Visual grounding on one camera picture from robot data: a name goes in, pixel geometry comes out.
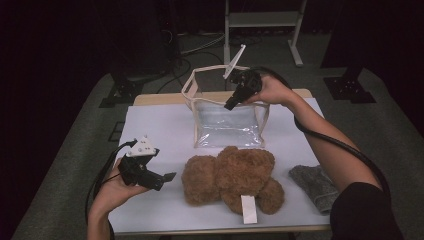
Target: person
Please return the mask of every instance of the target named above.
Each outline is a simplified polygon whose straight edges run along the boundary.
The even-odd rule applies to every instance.
[[[335,138],[359,150],[345,134],[274,76],[262,76],[262,90],[244,103],[256,101],[287,107],[305,128]],[[391,200],[383,193],[382,186],[371,169],[354,155],[334,144],[308,134],[305,134],[305,137],[321,167],[340,192],[330,214],[332,239],[403,239],[391,209]],[[89,224],[94,226],[89,226],[89,233],[91,231],[103,234],[101,239],[107,239],[105,235],[109,234],[106,231],[107,213],[129,197],[146,191],[143,188],[127,187],[122,184],[122,179],[119,178],[104,184],[93,203],[94,210],[92,208],[90,211],[92,221],[89,221]],[[107,203],[103,197],[110,197],[112,200]]]

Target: human hand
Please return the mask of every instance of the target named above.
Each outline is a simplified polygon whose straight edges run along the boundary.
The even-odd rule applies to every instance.
[[[118,165],[120,162],[121,159],[118,159],[115,167],[109,175],[109,178],[111,179],[103,183],[100,188],[100,191],[91,206],[90,215],[107,215],[113,209],[124,204],[131,197],[150,190],[142,186],[127,186],[121,175],[118,175]]]
[[[244,103],[262,101],[269,104],[287,105],[295,93],[272,75],[262,76],[262,90]]]

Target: white tabletop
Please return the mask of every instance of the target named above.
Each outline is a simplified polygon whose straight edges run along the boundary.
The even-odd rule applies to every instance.
[[[314,98],[305,99],[317,112]],[[181,173],[194,155],[216,156],[221,148],[194,148],[194,119],[184,104],[131,106],[128,108],[120,144],[147,135],[159,154],[147,165],[163,175],[177,172],[160,191],[151,190],[129,199],[109,216],[116,234],[218,233],[251,231],[302,231],[329,229],[329,216],[319,213],[308,196],[289,177],[296,165],[316,166],[318,161],[304,135],[294,125],[292,113],[272,105],[263,132],[265,149],[276,158],[272,176],[285,191],[285,202],[274,215],[258,209],[257,224],[243,224],[243,217],[222,202],[193,207],[184,200]],[[118,157],[128,149],[123,149]]]

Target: person's left hand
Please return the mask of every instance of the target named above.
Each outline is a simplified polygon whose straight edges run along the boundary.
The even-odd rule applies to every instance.
[[[127,186],[121,175],[116,176],[119,174],[118,165],[120,162],[121,159],[118,159],[109,175],[109,178],[113,178],[103,183],[100,188],[91,206],[90,214],[107,215],[131,197],[150,190],[142,186]]]

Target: teddy bear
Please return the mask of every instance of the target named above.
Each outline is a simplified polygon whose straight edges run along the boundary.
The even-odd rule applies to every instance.
[[[217,157],[193,156],[181,175],[185,200],[194,206],[223,200],[242,215],[241,196],[248,195],[262,212],[274,214],[284,203],[283,187],[271,177],[274,165],[274,155],[264,149],[228,146]]]

